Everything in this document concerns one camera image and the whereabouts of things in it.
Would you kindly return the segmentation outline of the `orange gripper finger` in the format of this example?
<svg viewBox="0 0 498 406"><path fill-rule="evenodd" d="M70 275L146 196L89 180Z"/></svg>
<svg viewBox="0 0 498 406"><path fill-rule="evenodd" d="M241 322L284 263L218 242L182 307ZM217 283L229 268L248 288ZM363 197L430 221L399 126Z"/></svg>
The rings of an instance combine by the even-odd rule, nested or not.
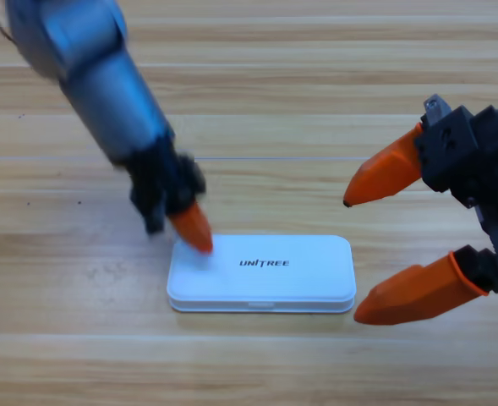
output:
<svg viewBox="0 0 498 406"><path fill-rule="evenodd" d="M467 278L451 252L427 266L410 266L374 286L353 319L373 326L422 321L487 294Z"/></svg>

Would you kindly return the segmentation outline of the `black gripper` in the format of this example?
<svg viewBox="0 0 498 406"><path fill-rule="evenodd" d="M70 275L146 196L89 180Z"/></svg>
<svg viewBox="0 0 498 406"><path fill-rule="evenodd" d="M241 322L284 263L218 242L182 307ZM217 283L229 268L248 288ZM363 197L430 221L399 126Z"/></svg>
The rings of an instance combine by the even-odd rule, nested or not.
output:
<svg viewBox="0 0 498 406"><path fill-rule="evenodd" d="M178 236L203 254L213 251L211 226L196 198L205 178L191 155L178 153L173 141L159 138L123 162L132 181L130 199L149 235L163 231L168 218Z"/></svg>
<svg viewBox="0 0 498 406"><path fill-rule="evenodd" d="M424 109L422 124L359 167L343 204L351 207L393 196L421 176L435 192L451 192L462 205L475 209L490 238L495 265L479 275L498 293L498 108L488 106L472 114L431 96Z"/></svg>

